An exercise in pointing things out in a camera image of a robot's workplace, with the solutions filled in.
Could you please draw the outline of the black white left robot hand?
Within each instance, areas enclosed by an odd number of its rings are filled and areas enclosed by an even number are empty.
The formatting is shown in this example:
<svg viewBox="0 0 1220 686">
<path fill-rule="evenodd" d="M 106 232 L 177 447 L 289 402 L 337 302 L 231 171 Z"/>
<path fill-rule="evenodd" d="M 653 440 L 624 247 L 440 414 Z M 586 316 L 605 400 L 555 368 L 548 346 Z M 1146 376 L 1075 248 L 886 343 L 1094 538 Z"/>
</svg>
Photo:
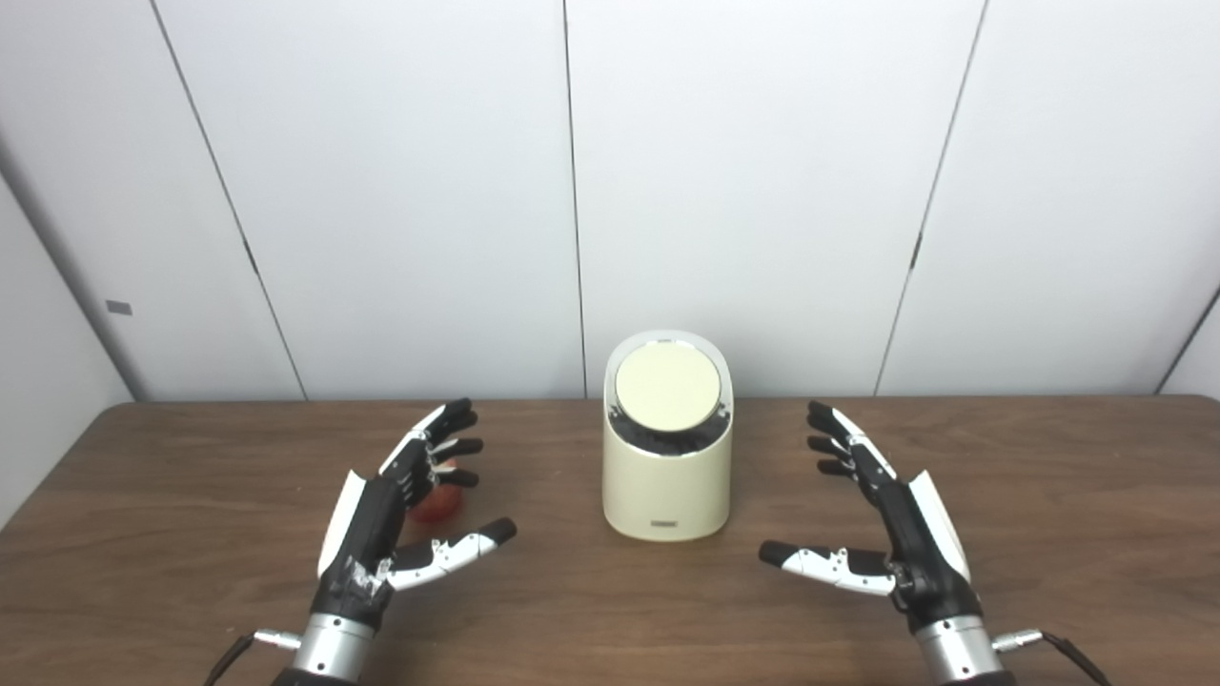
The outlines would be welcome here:
<svg viewBox="0 0 1220 686">
<path fill-rule="evenodd" d="M 511 518 L 464 535 L 399 543 L 409 513 L 440 486 L 472 488 L 476 474 L 449 461 L 477 454 L 482 439 L 461 437 L 477 424 L 467 398 L 443 404 L 410 427 L 368 478 L 346 474 L 318 552 L 311 614 L 379 630 L 393 594 L 445 577 L 518 533 Z"/>
</svg>

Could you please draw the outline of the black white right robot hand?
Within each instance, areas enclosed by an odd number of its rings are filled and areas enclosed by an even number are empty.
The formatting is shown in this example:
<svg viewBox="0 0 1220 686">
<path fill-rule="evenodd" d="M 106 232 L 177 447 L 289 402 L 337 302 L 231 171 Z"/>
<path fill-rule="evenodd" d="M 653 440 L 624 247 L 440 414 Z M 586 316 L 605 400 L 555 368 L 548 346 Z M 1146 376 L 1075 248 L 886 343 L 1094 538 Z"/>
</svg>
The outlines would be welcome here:
<svg viewBox="0 0 1220 686">
<path fill-rule="evenodd" d="M 863 427 L 841 409 L 811 400 L 806 425 L 815 430 L 806 446 L 824 455 L 819 472 L 852 478 L 878 513 L 891 548 L 832 551 L 765 541 L 760 560 L 836 590 L 889 596 L 897 612 L 906 616 L 911 634 L 954 616 L 985 615 L 963 543 L 931 474 L 902 478 Z"/>
</svg>

